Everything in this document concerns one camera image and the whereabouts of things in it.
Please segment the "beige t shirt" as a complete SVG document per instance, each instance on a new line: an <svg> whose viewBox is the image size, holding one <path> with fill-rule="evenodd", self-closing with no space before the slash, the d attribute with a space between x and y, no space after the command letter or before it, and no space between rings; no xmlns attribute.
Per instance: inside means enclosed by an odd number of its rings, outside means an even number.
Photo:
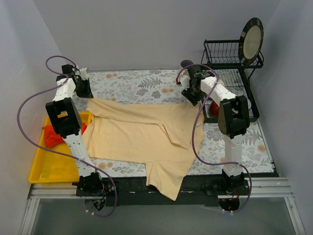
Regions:
<svg viewBox="0 0 313 235"><path fill-rule="evenodd" d="M146 184L176 200L203 140L199 106L121 104L94 98L92 123L83 133L91 158L145 164Z"/></svg>

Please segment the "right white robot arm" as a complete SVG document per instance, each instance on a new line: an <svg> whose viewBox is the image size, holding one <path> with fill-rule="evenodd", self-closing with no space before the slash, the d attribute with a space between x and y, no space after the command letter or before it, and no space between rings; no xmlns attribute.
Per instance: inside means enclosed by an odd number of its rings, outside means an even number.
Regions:
<svg viewBox="0 0 313 235"><path fill-rule="evenodd" d="M182 85L182 95L193 106L201 103L205 107L212 99L219 107L218 127L224 136L225 162L222 169L222 191L234 194L244 185L244 174L248 173L242 163L243 140L250 126L248 101L245 96L237 96L220 82L220 77L209 66L190 64L181 68L176 83Z"/></svg>

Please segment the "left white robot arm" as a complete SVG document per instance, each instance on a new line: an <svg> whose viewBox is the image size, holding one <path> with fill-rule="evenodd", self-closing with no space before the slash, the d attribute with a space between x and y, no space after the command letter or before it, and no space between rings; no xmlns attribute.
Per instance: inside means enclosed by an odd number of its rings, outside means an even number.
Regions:
<svg viewBox="0 0 313 235"><path fill-rule="evenodd" d="M59 134L74 157L79 180L72 184L80 190L100 195L104 190L99 172L94 169L83 143L83 122L72 100L76 94L80 98L93 98L87 69L78 69L73 65L62 66L62 75L57 76L54 99L45 105L50 122L56 134Z"/></svg>

